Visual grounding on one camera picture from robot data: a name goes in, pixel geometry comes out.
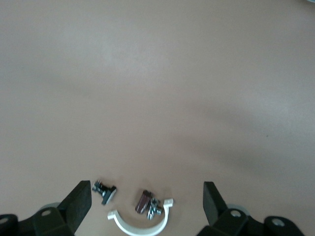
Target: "small metal part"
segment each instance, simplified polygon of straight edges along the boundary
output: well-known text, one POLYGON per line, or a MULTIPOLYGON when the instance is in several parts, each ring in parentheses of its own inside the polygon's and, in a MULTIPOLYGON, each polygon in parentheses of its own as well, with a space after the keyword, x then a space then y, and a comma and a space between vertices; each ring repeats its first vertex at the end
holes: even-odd
POLYGON ((51 213, 51 210, 46 210, 42 212, 41 216, 46 216, 46 215, 49 215, 50 213, 51 213))
POLYGON ((117 188, 115 186, 111 188, 106 187, 105 185, 103 185, 101 181, 98 180, 94 183, 92 190, 94 192, 98 192, 102 196, 103 198, 102 205, 106 205, 115 195, 117 188))
POLYGON ((162 214, 162 208, 158 206, 159 203, 160 203, 160 201, 158 199, 156 199, 156 198, 151 199, 150 208, 149 208, 149 211, 147 214, 148 220, 152 220, 155 214, 157 214, 157 215, 162 214))
POLYGON ((142 214, 148 208, 148 205, 152 197, 153 197, 153 194, 151 192, 149 192, 148 190, 144 190, 135 208, 135 211, 139 214, 142 214))
POLYGON ((4 224, 5 222, 7 222, 9 220, 9 218, 2 218, 1 220, 0 220, 0 225, 1 224, 4 224))
POLYGON ((242 211, 245 215, 247 215, 247 216, 250 216, 251 214, 250 214, 250 212, 245 208, 245 207, 243 207, 243 206, 241 206, 241 205, 237 205, 237 204, 232 204, 232 203, 228 203, 228 204, 226 204, 227 205, 227 208, 229 208, 229 209, 236 209, 236 210, 240 210, 240 211, 242 211))
POLYGON ((237 211, 237 210, 231 211, 231 215, 233 215, 234 217, 241 217, 241 216, 242 216, 242 215, 240 214, 240 212, 237 211))
POLYGON ((281 219, 278 219, 278 218, 272 219, 272 223, 274 223, 274 225, 280 226, 280 227, 285 226, 284 222, 281 219))

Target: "white plastic clip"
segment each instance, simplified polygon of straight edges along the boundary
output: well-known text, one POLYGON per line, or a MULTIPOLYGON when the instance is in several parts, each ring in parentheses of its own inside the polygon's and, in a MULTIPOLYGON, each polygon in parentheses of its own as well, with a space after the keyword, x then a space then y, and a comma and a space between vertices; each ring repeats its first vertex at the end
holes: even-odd
POLYGON ((107 219, 111 220, 114 219, 117 226, 126 234, 130 236, 155 236, 162 232, 162 230, 165 228, 168 220, 168 212, 169 208, 173 206, 173 199, 166 199, 164 200, 164 212, 165 217, 164 219, 159 222, 157 225, 151 227, 151 228, 136 228, 129 224, 127 224, 119 215, 117 210, 111 211, 107 215, 107 219))

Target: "beige table surface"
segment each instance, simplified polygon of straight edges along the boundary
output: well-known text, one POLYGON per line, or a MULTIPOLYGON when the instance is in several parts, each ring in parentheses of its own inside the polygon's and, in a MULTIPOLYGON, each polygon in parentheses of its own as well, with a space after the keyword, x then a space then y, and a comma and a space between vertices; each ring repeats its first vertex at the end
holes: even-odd
POLYGON ((150 226, 141 190, 174 198, 161 236, 196 235, 203 181, 262 221, 315 231, 315 4, 305 0, 0 2, 0 213, 81 180, 115 184, 77 236, 150 226))

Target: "metal bolt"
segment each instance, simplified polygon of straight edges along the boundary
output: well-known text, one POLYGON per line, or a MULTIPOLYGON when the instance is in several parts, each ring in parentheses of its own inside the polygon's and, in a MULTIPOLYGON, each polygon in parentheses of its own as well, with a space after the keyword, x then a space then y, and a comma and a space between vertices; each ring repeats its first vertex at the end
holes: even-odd
POLYGON ((46 215, 49 215, 50 213, 51 213, 51 210, 46 210, 42 212, 41 216, 46 216, 46 215))
POLYGON ((159 205, 160 201, 156 198, 152 198, 150 201, 150 208, 147 214, 148 220, 152 220, 154 215, 161 215, 162 214, 162 208, 160 208, 159 205))
POLYGON ((106 187, 102 184, 101 181, 98 180, 94 183, 92 190, 94 192, 98 192, 102 196, 102 198, 103 198, 102 204, 106 205, 113 198, 117 189, 115 186, 113 186, 111 188, 106 187))
POLYGON ((6 218, 2 218, 0 220, 0 224, 4 224, 5 222, 7 222, 9 219, 6 217, 6 218))
POLYGON ((231 215, 233 215, 234 217, 241 217, 241 216, 242 216, 242 215, 240 214, 240 212, 237 211, 237 210, 231 211, 231 215))
POLYGON ((280 226, 280 227, 285 226, 284 222, 281 219, 278 219, 278 218, 272 219, 272 223, 274 223, 274 225, 280 226))

